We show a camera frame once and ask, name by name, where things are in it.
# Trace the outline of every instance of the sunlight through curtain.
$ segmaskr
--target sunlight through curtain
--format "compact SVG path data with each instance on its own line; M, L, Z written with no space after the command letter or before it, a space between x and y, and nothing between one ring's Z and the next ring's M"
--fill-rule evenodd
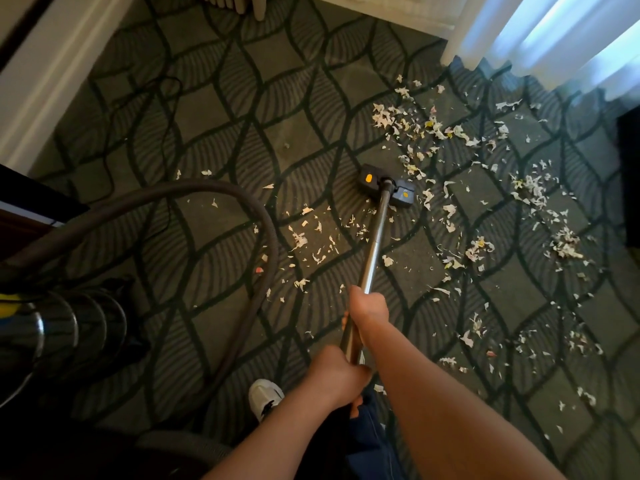
M640 0L468 0L442 55L640 101Z

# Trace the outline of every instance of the vacuum wand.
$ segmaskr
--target vacuum wand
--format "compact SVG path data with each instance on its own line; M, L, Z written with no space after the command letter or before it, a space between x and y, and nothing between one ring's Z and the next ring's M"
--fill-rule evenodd
M376 211L376 220L371 230L371 241L369 243L369 253L364 262L362 276L360 277L360 288L364 293L370 293L373 278L376 273L376 266L382 248L382 236L384 234L385 222L387 221L387 208L390 203L400 207L409 207L413 202L415 187L402 180L394 181L386 176L384 170L371 165L363 165L358 183L364 190L380 201ZM340 348L347 356L349 363L357 364L362 352L362 339L358 332L358 327L347 317L347 323L342 334Z

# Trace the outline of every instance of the forearm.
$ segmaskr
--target forearm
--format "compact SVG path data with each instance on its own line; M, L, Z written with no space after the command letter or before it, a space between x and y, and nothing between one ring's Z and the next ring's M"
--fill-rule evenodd
M563 478L516 428L393 325L376 324L365 341L423 477Z
M327 400L303 382L203 480L292 479L311 437L331 411Z

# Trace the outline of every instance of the person's right hand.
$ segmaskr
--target person's right hand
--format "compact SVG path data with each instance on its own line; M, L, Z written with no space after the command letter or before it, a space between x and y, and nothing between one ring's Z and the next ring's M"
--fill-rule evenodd
M349 288L349 315L358 330L365 347L370 334L378 325L389 322L389 309L385 297L380 293L365 294L362 288L353 285Z

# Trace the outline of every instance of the white sneaker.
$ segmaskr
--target white sneaker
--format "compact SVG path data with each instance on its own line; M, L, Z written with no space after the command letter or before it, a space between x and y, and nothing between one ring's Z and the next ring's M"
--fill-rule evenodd
M262 422L271 409L284 399L284 393L277 384L267 379L258 379L249 387L249 404L251 411Z

